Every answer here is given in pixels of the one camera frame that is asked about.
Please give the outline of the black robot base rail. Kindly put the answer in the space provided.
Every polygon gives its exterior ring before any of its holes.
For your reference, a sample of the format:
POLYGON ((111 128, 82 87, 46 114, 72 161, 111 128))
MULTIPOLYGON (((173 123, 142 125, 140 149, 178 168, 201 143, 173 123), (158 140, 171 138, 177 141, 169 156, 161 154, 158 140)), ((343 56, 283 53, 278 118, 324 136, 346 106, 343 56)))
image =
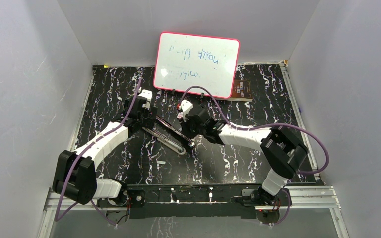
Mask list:
POLYGON ((292 205, 290 192, 284 188, 271 196, 258 183, 128 185, 121 191, 119 205, 98 199, 97 206, 109 211, 125 209, 130 218, 153 217, 240 217, 276 222, 280 210, 292 205))

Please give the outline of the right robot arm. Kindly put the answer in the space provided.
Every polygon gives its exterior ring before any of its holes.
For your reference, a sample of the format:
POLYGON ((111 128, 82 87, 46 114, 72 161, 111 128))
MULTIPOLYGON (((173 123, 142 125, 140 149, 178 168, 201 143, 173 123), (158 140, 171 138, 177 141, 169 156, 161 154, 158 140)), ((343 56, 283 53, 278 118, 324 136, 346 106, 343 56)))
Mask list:
POLYGON ((186 100, 178 106, 178 111, 177 118, 185 136, 201 135, 213 144, 243 146, 264 154, 271 166, 259 189, 260 200, 265 205, 273 205, 279 199, 279 191, 295 176, 308 156, 303 141, 285 126, 239 130, 224 120, 214 119, 204 107, 186 100))

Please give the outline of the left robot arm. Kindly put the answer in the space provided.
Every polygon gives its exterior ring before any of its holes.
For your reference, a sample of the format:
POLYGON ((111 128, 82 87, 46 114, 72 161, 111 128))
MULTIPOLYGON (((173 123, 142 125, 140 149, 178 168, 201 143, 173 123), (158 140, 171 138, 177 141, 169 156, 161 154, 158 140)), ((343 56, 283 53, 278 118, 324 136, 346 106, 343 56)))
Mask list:
POLYGON ((114 205, 128 201, 127 185, 114 178, 97 178, 96 169, 119 145, 142 128, 153 128, 158 108, 149 99, 137 96, 126 100, 124 110, 108 125, 74 151, 64 150, 58 157, 52 190, 79 204, 108 198, 114 205))

